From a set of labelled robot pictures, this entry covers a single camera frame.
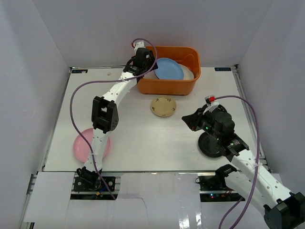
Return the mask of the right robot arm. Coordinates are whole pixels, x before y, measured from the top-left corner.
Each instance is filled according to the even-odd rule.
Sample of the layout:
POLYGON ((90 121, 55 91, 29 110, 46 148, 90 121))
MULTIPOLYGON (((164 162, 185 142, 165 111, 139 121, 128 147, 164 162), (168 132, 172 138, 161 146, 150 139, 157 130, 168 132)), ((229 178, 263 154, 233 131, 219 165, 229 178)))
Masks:
POLYGON ((229 164, 216 170, 214 181, 220 190, 228 188, 248 200, 263 216, 270 229, 294 229, 305 221, 305 197, 282 185, 249 146, 234 132, 232 116, 218 105, 203 106, 182 117, 192 131, 203 130, 204 151, 219 153, 229 164))

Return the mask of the pink plastic plate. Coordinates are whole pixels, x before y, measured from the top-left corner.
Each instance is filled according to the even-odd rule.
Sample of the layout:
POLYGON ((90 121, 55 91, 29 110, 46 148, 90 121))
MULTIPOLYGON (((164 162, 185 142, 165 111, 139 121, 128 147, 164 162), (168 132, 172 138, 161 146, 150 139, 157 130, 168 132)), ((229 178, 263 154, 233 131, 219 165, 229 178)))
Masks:
MULTIPOLYGON (((82 131, 82 134, 89 141, 89 143, 92 142, 93 128, 88 128, 88 129, 82 131)), ((111 149, 111 139, 108 138, 102 158, 104 158, 108 155, 108 153, 110 152, 110 149, 111 149)), ((80 135, 78 135, 75 138, 75 141, 73 143, 73 155, 74 155, 74 157, 78 161, 85 163, 87 161, 90 153, 91 152, 90 152, 88 144, 84 141, 84 139, 80 135)))

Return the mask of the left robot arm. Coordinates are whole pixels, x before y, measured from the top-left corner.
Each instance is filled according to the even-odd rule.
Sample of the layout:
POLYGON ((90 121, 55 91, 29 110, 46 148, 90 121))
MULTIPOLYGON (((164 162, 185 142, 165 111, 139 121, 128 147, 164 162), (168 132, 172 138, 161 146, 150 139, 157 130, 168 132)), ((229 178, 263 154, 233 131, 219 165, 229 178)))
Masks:
POLYGON ((89 142, 83 134, 80 134, 89 146, 89 156, 84 167, 77 169, 78 176, 89 190, 97 190, 102 183, 105 183, 100 178, 102 159, 109 136, 119 123, 118 106, 120 102, 138 83, 139 78, 157 68, 153 51, 145 47, 136 48, 135 55, 127 62, 120 78, 113 81, 112 88, 103 96, 96 96, 93 99, 92 141, 89 142))

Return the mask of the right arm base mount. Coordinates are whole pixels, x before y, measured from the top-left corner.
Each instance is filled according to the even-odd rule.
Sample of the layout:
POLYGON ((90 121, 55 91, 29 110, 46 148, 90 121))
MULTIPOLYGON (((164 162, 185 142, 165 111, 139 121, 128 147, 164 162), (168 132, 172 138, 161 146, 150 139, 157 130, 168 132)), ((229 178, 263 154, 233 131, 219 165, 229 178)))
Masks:
POLYGON ((237 202, 239 199, 245 201, 240 194, 216 181, 214 176, 198 176, 195 183, 199 185, 202 203, 237 202))

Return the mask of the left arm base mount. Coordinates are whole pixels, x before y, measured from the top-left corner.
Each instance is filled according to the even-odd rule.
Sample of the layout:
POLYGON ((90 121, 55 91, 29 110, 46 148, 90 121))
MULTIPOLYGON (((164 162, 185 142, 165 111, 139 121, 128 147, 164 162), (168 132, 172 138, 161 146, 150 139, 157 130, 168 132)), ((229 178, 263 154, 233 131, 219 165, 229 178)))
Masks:
POLYGON ((71 190, 71 200, 115 200, 118 196, 120 189, 119 177, 103 177, 112 195, 109 193, 105 184, 98 180, 94 185, 85 182, 80 177, 75 177, 71 190))

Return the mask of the cream plastic plate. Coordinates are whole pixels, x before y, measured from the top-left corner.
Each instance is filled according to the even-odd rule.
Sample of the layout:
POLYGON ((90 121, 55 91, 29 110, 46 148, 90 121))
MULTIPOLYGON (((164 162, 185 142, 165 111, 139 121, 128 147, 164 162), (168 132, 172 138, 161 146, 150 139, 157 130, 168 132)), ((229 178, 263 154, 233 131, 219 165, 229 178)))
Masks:
POLYGON ((179 66, 183 72, 183 78, 181 78, 180 80, 188 81, 194 79, 194 73, 188 67, 182 64, 179 64, 179 66))

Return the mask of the blue plastic plate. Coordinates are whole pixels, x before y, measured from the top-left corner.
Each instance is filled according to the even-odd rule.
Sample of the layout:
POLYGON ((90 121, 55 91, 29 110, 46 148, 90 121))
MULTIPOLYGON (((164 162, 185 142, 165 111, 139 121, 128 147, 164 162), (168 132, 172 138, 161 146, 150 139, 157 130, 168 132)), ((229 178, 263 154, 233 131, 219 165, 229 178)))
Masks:
POLYGON ((169 58, 159 58, 156 61, 158 68, 154 70, 156 77, 160 80, 182 80, 184 73, 181 66, 169 58))

